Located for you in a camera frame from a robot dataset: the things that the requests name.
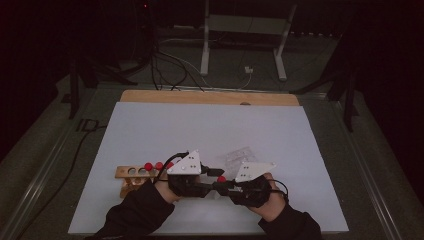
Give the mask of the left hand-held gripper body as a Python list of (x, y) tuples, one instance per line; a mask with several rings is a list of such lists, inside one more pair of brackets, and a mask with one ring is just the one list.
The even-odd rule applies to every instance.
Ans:
[(200, 197), (202, 190), (197, 186), (197, 178), (201, 172), (199, 151), (194, 150), (167, 169), (168, 186), (177, 196)]

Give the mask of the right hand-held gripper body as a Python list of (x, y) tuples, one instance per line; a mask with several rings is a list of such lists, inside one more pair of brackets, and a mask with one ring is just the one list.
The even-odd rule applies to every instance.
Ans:
[(264, 177), (276, 165), (274, 163), (244, 162), (235, 179), (229, 197), (236, 205), (259, 208), (268, 200), (272, 190)]

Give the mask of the clear acrylic tube rack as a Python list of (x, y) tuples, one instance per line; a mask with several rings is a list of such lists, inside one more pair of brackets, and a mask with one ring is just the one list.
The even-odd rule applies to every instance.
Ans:
[(249, 147), (244, 147), (224, 155), (225, 170), (229, 174), (236, 174), (245, 162), (256, 162), (257, 158)]

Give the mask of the wooden test tube rack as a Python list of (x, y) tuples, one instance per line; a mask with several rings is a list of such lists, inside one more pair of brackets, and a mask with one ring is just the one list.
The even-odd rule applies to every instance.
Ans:
[(120, 197), (125, 198), (129, 192), (139, 189), (146, 181), (153, 181), (158, 176), (155, 165), (153, 165), (152, 175), (144, 170), (144, 165), (118, 166), (115, 178), (122, 180)]

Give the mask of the person's left hand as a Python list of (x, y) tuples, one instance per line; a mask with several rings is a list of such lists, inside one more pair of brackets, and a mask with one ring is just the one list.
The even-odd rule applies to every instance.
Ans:
[(154, 184), (155, 188), (162, 196), (162, 198), (169, 204), (173, 204), (181, 200), (181, 197), (176, 195), (168, 186), (165, 181), (158, 181)]

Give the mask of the person's right hand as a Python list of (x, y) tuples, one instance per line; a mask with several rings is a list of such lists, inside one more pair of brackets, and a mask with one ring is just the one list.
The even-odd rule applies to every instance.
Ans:
[(261, 207), (249, 207), (249, 210), (259, 215), (266, 222), (275, 220), (286, 206), (286, 201), (280, 188), (276, 185), (271, 173), (265, 173), (264, 177), (267, 179), (273, 192), (269, 195), (269, 199)]

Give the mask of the black floor stand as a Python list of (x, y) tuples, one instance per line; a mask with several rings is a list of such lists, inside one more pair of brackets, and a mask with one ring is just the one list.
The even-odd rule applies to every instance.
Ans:
[(332, 86), (326, 93), (329, 101), (339, 101), (342, 95), (345, 95), (343, 122), (346, 128), (352, 132), (352, 117), (355, 113), (354, 95), (356, 85), (356, 75), (358, 68), (350, 67), (345, 64), (343, 67), (336, 69), (328, 74), (323, 74), (318, 80), (296, 90), (290, 90), (290, 94), (302, 95), (321, 85), (332, 82)]
[(70, 119), (76, 116), (80, 107), (79, 83), (82, 83), (85, 88), (96, 88), (99, 84), (96, 76), (97, 72), (105, 74), (123, 85), (135, 85), (135, 82), (127, 80), (122, 75), (110, 70), (89, 56), (71, 56), (69, 60), (70, 93), (66, 94), (62, 99), (63, 102), (71, 104)]

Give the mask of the white metal frame desk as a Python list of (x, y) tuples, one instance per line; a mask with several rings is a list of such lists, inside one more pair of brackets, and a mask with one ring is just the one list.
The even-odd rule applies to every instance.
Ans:
[(233, 15), (217, 15), (210, 13), (210, 0), (204, 0), (204, 36), (203, 50), (200, 64), (200, 75), (207, 76), (209, 70), (209, 33), (222, 31), (233, 33), (254, 33), (266, 35), (279, 35), (279, 45), (273, 49), (274, 62), (281, 81), (287, 80), (287, 73), (283, 63), (282, 53), (288, 39), (292, 21), (297, 10), (296, 4), (290, 5), (288, 15), (283, 18), (247, 17)]

